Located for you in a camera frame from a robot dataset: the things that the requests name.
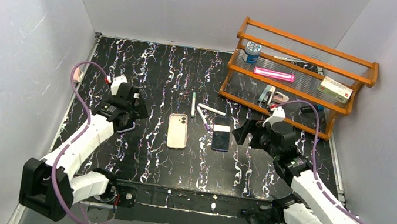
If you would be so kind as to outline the bare black phone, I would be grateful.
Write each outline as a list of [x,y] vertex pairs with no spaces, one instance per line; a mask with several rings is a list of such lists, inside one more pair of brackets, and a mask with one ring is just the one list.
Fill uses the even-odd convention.
[[228,118],[216,116],[213,124],[211,148],[215,151],[227,152],[230,144],[231,122]]

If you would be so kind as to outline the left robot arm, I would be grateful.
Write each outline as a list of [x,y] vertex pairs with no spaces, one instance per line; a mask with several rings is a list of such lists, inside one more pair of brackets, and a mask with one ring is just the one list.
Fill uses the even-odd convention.
[[76,172],[102,143],[132,131],[137,120],[147,118],[147,109],[140,89],[119,76],[112,80],[111,95],[87,115],[68,140],[41,159],[30,158],[22,169],[19,203],[55,222],[70,215],[76,203],[115,195],[111,172],[99,168],[80,176]]

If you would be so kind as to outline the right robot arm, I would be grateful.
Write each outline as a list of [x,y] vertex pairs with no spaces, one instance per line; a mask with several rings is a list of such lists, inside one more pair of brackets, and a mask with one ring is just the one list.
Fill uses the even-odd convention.
[[294,191],[272,203],[269,217],[285,224],[358,224],[344,213],[338,201],[296,148],[295,132],[285,122],[247,120],[232,131],[237,144],[248,136],[249,147],[262,149],[274,161],[277,175]]

